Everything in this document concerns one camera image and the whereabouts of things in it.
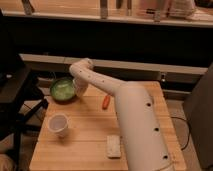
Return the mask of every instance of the black wall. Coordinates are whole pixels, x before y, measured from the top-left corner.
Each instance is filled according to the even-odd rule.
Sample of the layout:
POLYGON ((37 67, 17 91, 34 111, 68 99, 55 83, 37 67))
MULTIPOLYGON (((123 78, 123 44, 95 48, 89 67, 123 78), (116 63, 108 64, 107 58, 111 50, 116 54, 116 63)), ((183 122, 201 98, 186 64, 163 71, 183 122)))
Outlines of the black wall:
POLYGON ((213 29, 5 17, 21 53, 208 67, 213 29))

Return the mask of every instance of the screw hole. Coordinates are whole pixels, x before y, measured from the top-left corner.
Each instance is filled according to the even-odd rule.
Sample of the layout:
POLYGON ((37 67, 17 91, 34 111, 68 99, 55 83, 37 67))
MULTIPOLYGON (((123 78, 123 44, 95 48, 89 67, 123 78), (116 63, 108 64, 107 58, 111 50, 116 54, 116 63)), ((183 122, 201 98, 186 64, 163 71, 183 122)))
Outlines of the screw hole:
POLYGON ((168 156, 167 155, 163 156, 163 159, 165 159, 165 160, 168 159, 168 156))
POLYGON ((147 103, 146 105, 147 105, 148 107, 150 107, 150 106, 151 106, 151 103, 147 103))
POLYGON ((159 131, 159 128, 155 128, 154 130, 158 132, 158 131, 159 131))

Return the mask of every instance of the cup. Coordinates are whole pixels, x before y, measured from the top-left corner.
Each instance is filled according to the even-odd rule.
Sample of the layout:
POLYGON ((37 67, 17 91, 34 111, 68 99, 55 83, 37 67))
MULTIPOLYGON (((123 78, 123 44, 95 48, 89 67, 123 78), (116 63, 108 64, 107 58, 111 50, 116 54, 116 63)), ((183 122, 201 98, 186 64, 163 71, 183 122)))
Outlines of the cup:
POLYGON ((48 121, 48 129, 59 138, 64 138, 68 132, 68 118, 64 114, 55 114, 48 121))

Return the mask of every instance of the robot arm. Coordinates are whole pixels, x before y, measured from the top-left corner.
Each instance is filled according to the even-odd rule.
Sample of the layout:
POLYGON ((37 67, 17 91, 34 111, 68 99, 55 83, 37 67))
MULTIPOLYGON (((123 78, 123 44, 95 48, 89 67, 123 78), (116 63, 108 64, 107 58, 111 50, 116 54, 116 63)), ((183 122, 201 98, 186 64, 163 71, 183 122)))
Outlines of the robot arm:
POLYGON ((125 82, 92 69, 90 59, 70 66, 76 94, 81 96, 90 83, 114 96, 129 170, 174 171, 147 90, 137 82, 125 82))

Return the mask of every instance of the white object on shelf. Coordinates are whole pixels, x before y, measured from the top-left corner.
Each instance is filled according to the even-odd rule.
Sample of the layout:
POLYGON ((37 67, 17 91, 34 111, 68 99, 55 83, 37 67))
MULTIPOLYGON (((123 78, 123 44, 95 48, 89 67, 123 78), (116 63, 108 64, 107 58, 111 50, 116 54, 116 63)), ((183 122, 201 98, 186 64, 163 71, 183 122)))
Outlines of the white object on shelf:
POLYGON ((171 17, 186 18, 192 15, 196 10, 193 0, 173 0, 169 15, 171 17))

